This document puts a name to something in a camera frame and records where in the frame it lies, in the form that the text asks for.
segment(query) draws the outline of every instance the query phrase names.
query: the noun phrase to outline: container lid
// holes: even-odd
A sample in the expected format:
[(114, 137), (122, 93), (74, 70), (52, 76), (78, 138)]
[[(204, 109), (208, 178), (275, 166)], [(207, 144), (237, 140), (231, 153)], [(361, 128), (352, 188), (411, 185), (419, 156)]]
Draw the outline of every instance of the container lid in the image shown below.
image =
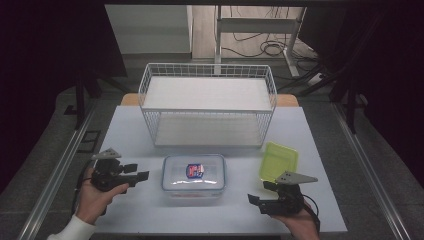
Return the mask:
[(163, 161), (165, 191), (217, 191), (225, 187), (225, 160), (219, 154), (168, 156)]
[(275, 182), (285, 171), (296, 172), (298, 153), (296, 150), (273, 142), (266, 144), (259, 176), (262, 181)]

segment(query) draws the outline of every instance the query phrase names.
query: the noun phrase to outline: table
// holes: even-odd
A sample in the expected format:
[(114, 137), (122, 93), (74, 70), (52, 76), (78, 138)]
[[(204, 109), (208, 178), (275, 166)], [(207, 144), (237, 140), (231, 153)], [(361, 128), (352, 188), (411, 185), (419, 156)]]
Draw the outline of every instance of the table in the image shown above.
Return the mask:
[[(247, 194), (276, 199), (276, 193), (263, 189), (258, 171), (262, 148), (155, 148), (135, 104), (136, 94), (124, 97), (116, 108), (102, 145), (118, 151), (122, 164), (137, 163), (139, 171), (150, 171), (149, 180), (140, 182), (126, 195), (114, 199), (107, 214), (96, 222), (98, 233), (125, 235), (279, 235), (288, 233), (280, 222), (261, 215), (247, 200)], [(266, 142), (273, 141), (299, 152), (297, 172), (315, 176), (317, 183), (301, 184), (304, 194), (319, 205), (321, 231), (344, 232), (330, 183), (301, 107), (292, 95), (280, 95)], [(226, 158), (227, 186), (218, 199), (199, 201), (170, 199), (160, 187), (163, 159), (173, 154), (219, 153)]]

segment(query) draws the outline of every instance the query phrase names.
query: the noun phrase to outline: clear plastic container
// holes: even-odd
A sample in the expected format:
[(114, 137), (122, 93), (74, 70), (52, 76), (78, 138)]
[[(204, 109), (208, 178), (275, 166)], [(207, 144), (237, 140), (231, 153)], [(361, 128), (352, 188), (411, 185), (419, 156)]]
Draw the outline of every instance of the clear plastic container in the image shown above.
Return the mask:
[(219, 154), (168, 156), (162, 189), (174, 198), (216, 198), (226, 185), (225, 159)]

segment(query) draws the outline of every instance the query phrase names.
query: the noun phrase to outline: lime green container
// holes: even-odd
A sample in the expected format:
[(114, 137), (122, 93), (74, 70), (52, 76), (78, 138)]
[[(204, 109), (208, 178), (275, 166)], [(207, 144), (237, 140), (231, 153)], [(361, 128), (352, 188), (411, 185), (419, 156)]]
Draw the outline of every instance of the lime green container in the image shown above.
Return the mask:
[(285, 171), (296, 172), (298, 155), (292, 148), (267, 142), (259, 177), (262, 181), (275, 182)]

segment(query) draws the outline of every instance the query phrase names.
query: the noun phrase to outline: white sleeve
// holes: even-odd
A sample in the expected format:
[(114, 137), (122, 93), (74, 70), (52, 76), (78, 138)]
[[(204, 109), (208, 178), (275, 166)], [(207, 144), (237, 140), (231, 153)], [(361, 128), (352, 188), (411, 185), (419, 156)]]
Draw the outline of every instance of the white sleeve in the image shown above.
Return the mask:
[(96, 226), (88, 224), (73, 215), (68, 225), (58, 234), (50, 235), (47, 240), (88, 240)]

